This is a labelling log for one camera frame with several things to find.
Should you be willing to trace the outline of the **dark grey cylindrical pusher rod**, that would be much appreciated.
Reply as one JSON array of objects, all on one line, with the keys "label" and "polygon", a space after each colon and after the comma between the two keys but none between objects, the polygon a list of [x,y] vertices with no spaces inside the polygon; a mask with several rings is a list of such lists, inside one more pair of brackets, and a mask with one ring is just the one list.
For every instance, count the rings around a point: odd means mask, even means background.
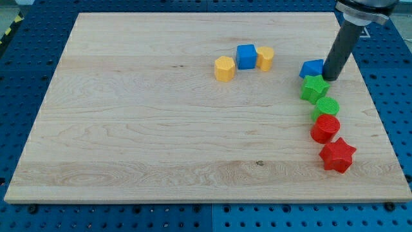
[{"label": "dark grey cylindrical pusher rod", "polygon": [[364,26],[344,20],[323,64],[323,78],[336,81],[355,47]]}]

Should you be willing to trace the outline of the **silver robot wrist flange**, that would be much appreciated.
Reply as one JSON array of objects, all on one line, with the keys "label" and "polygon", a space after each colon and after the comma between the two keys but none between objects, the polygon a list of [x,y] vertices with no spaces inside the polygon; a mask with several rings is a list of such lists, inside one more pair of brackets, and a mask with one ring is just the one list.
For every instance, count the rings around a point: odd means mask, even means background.
[{"label": "silver robot wrist flange", "polygon": [[372,22],[384,25],[399,0],[336,0],[335,8],[343,13],[344,19],[357,26]]}]

